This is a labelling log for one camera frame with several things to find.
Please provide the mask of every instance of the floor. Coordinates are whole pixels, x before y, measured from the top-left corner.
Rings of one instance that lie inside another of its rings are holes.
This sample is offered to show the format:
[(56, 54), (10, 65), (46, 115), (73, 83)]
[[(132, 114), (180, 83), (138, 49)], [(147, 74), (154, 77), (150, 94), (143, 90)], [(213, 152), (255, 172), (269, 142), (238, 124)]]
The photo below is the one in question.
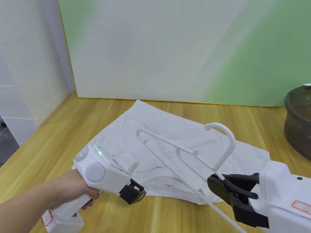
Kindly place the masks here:
[(2, 166), (17, 151), (19, 145), (8, 128), (0, 126), (0, 134), (0, 166)]
[[(131, 100), (78, 99), (75, 93), (69, 95), (0, 169), (0, 203), (69, 171), (75, 155), (133, 103)], [(293, 174), (311, 177), (311, 161), (297, 153), (285, 139), (284, 108), (147, 103), (202, 124), (222, 123), (232, 130), (237, 140), (269, 151), (272, 160), (286, 163)], [(229, 205), (222, 202), (216, 206), (233, 218)], [(118, 196), (102, 193), (92, 208), (80, 213), (85, 223), (81, 233), (237, 232), (209, 206), (172, 198), (150, 196), (129, 206)], [(239, 225), (247, 232), (261, 232)], [(46, 233), (46, 230), (39, 221), (31, 232)]]

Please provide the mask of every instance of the yellow board edge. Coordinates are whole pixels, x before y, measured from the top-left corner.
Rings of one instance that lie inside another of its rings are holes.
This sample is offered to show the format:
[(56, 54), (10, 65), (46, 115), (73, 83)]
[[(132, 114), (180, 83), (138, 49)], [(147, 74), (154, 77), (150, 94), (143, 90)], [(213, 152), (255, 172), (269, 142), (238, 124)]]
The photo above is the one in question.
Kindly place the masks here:
[(70, 59), (70, 54), (69, 54), (69, 49), (68, 49), (68, 44), (67, 44), (67, 39), (66, 39), (65, 28), (64, 28), (63, 19), (62, 19), (62, 13), (61, 13), (61, 11), (60, 11), (60, 6), (59, 6), (59, 0), (57, 0), (57, 4), (58, 4), (58, 10), (59, 10), (59, 15), (60, 15), (60, 20), (61, 20), (62, 26), (63, 26), (63, 32), (64, 32), (65, 41), (66, 41), (66, 47), (67, 47), (67, 52), (68, 52), (68, 57), (69, 57), (69, 62), (70, 62), (70, 68), (71, 68), (71, 72), (72, 72), (73, 83), (74, 83), (74, 85), (75, 85), (76, 96), (78, 97), (78, 92), (77, 92), (75, 77), (74, 77), (74, 75), (73, 75), (73, 70), (72, 70), (72, 65), (71, 65), (71, 59)]
[[(94, 98), (94, 97), (77, 97), (78, 99), (106, 99), (106, 100), (131, 100), (136, 101), (138, 99), (122, 99), (122, 98)], [(169, 102), (169, 103), (195, 103), (195, 104), (212, 104), (212, 105), (225, 105), (225, 106), (243, 106), (243, 107), (270, 107), (270, 108), (284, 108), (280, 106), (252, 106), (252, 105), (239, 105), (239, 104), (225, 104), (225, 103), (205, 103), (205, 102), (188, 102), (188, 101), (173, 101), (173, 100), (152, 100), (152, 99), (140, 99), (141, 101), (153, 101), (153, 102)]]

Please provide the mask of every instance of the gripper handle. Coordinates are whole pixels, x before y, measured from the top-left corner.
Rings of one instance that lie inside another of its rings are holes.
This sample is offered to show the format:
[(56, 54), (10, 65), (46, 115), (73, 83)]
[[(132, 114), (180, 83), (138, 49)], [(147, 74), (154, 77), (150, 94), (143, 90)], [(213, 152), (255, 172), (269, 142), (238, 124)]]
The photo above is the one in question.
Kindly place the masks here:
[(76, 212), (78, 212), (79, 209), (84, 206), (89, 200), (91, 200), (91, 197), (87, 194), (83, 194), (82, 196), (73, 201), (62, 204), (57, 209), (52, 210), (52, 212), (59, 217), (71, 217)]

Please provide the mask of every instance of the white cloth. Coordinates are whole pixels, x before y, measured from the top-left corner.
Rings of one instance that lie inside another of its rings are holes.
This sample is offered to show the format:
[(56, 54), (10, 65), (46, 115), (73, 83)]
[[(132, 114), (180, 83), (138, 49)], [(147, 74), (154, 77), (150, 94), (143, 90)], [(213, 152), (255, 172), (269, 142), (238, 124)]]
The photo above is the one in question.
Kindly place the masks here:
[[(133, 172), (132, 178), (145, 187), (147, 195), (178, 198), (203, 204), (197, 194), (179, 180), (136, 137), (139, 128), (145, 128), (188, 149), (199, 148), (199, 155), (210, 164), (214, 164), (226, 150), (229, 145), (228, 137), (214, 129), (206, 131), (200, 123), (164, 112), (137, 100), (128, 111), (90, 141), (110, 151), (116, 157), (123, 153), (130, 153), (135, 157), (139, 165)], [(148, 138), (148, 145), (157, 151), (161, 158), (172, 161), (175, 169), (185, 174), (187, 183), (194, 186), (210, 201), (221, 201), (209, 190), (205, 181), (178, 159), (173, 146), (146, 134), (144, 137)], [(190, 154), (181, 152), (181, 155), (191, 167), (206, 178), (205, 180), (213, 174)], [(269, 160), (267, 151), (236, 141), (235, 150), (219, 171), (223, 174), (250, 175), (259, 172)]]

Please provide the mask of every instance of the human arm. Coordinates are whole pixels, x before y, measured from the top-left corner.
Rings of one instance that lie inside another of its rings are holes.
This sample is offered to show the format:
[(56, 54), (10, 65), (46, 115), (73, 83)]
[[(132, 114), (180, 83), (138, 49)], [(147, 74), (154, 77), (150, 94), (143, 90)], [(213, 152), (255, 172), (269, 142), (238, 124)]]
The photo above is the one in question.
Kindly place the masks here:
[[(98, 198), (98, 190), (92, 189), (77, 170), (43, 182), (0, 205), (0, 226), (4, 233), (29, 233), (47, 209), (54, 209), (88, 194)], [(90, 200), (82, 209), (91, 206)]]

